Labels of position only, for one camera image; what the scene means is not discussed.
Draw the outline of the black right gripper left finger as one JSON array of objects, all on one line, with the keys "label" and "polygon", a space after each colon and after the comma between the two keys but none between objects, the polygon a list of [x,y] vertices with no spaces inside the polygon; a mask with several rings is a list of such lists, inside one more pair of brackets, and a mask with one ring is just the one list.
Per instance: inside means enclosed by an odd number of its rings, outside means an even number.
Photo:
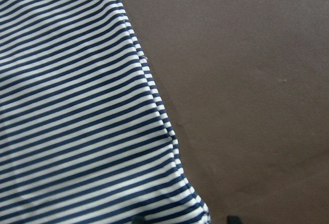
[{"label": "black right gripper left finger", "polygon": [[134,216],[132,218],[131,224],[145,224],[144,216]]}]

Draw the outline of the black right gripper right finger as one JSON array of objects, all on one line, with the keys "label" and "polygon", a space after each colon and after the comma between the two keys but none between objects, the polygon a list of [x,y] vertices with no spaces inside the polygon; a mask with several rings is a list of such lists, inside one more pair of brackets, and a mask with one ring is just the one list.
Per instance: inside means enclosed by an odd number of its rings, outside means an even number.
[{"label": "black right gripper right finger", "polygon": [[227,224],[242,224],[242,220],[239,216],[236,215],[228,215],[227,216]]}]

